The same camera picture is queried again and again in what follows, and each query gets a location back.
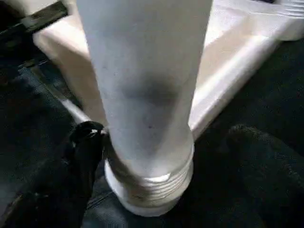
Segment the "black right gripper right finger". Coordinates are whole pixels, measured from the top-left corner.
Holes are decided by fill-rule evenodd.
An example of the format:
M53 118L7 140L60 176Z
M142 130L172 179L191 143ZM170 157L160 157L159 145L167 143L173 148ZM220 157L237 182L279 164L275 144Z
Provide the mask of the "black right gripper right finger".
M233 126L227 146L251 205L267 228L304 226L304 158L254 127Z

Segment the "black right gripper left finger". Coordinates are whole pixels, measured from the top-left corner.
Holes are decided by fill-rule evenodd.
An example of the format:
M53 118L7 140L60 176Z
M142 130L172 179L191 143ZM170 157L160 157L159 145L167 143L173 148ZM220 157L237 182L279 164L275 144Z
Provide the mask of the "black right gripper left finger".
M79 228L102 161L106 128L78 124L59 155L47 160L6 207L2 228Z

